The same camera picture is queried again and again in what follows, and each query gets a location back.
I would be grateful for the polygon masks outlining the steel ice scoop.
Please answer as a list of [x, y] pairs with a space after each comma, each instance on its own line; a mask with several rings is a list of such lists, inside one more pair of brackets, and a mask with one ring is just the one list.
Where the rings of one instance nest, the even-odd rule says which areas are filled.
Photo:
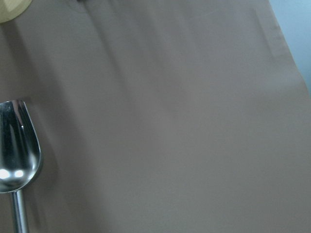
[[11, 100], [0, 105], [0, 192], [11, 194], [14, 231], [29, 232], [23, 189], [42, 167], [39, 140], [26, 103]]

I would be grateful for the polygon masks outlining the wooden stand with pegs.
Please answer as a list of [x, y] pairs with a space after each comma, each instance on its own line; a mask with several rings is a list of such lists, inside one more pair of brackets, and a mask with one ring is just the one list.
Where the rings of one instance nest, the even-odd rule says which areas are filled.
[[5, 23], [21, 15], [32, 0], [0, 0], [0, 22]]

